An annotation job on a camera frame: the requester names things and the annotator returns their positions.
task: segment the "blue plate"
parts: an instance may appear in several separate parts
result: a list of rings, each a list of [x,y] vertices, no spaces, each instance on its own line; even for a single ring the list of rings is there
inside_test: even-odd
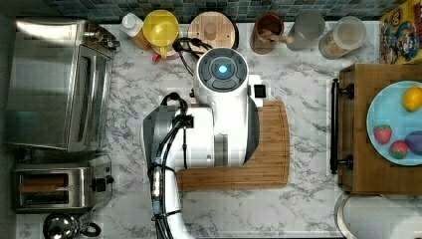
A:
[[[404,92],[418,85],[419,82],[398,82],[383,89],[373,100],[366,118],[366,130],[375,149],[386,159],[406,166],[422,164],[422,155],[413,153],[410,149],[403,159],[396,159],[389,154],[390,145],[406,137],[414,130],[422,130],[422,108],[409,112],[401,105]],[[380,124],[388,124],[393,129],[390,142],[381,144],[373,135],[373,128]]]

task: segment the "white marble surface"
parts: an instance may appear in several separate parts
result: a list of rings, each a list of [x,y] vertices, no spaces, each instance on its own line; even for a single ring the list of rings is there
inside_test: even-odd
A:
[[[326,29],[334,23],[327,23]],[[272,53],[249,47],[253,24],[240,24],[238,51],[251,74],[271,85],[270,100],[282,101],[291,137],[289,184],[280,189],[193,191],[183,193],[183,217],[196,237],[337,237],[334,205],[342,194],[329,172],[330,84],[353,63],[376,63],[378,24],[366,22],[367,39],[339,60],[326,60],[317,41],[307,50],[279,44]],[[286,24],[286,33],[292,24]],[[95,214],[99,238],[153,238],[145,159],[138,141],[142,120],[163,96],[175,91],[186,100],[192,77],[180,60],[151,63],[118,25],[106,26],[121,41],[115,55],[106,129],[106,148],[115,178],[113,197]],[[18,238],[42,238],[46,215],[18,215]]]

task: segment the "lemon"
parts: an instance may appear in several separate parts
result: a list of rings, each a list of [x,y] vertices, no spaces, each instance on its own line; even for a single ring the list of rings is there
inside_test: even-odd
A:
[[[414,86],[407,89],[401,103],[410,112],[418,110],[422,106],[422,88]]]

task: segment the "tray handle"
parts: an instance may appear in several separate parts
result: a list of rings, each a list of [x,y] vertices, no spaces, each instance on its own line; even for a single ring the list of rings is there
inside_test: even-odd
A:
[[[338,159],[338,112],[339,95],[345,95],[349,100],[354,99],[354,84],[349,84],[346,88],[339,87],[338,79],[332,80],[331,85],[331,149],[329,159],[329,169],[332,174],[336,174],[338,165],[345,165],[348,169],[353,169],[353,155],[349,154],[344,159]]]

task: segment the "strawberry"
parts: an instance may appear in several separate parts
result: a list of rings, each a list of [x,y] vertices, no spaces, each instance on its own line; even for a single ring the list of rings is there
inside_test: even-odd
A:
[[[393,134],[393,129],[388,124],[377,125],[373,129],[373,135],[376,140],[381,144],[386,144],[391,140],[391,135]]]
[[[408,151],[409,147],[404,140],[395,140],[390,146],[390,155],[396,159],[402,159]]]

